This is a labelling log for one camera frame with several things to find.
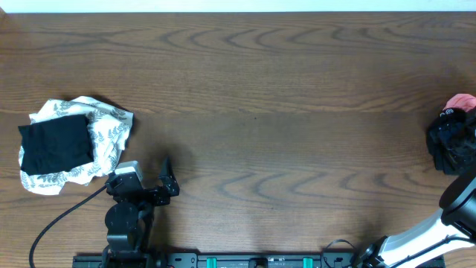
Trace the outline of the black t-shirt with logo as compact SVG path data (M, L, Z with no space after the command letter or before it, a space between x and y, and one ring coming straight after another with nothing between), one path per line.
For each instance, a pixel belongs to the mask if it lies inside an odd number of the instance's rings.
M435 169L461 175L475 164L475 108L444 109L426 131Z

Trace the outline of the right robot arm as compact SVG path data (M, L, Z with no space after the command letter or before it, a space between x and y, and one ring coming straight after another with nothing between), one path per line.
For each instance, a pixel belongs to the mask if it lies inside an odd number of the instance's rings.
M384 236L362 250L352 267L418 267L475 245L475 168L444 191L439 209L406 232Z

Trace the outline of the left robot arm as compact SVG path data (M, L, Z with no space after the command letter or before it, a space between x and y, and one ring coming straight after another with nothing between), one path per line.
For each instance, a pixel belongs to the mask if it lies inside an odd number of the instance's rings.
M169 205L180 191L169 158L163 161L158 178L160 185L145 188L137 161L123 162L109 174L106 193L117 202L105 217L112 252L143 252L148 247L155 208Z

